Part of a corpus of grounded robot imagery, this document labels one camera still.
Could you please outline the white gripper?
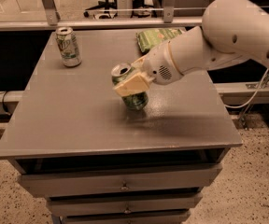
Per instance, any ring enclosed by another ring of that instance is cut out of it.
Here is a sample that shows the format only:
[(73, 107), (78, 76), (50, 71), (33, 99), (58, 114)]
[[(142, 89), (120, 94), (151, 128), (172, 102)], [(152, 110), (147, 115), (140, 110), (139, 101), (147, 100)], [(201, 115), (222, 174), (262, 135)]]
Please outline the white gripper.
[(152, 82), (167, 85), (183, 77), (173, 61), (169, 41), (152, 48), (146, 56), (133, 61), (131, 66), (137, 69), (142, 67), (145, 72), (135, 72), (115, 85), (113, 90), (120, 97), (147, 91)]

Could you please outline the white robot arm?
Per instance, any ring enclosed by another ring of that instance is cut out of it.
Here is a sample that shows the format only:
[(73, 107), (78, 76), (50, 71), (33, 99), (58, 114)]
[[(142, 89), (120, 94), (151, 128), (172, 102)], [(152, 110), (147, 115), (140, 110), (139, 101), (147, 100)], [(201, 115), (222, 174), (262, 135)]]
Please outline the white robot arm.
[(202, 24), (163, 41), (132, 63), (134, 72), (114, 87), (121, 96), (167, 85), (199, 70), (252, 59), (269, 69), (269, 14), (248, 0), (215, 0)]

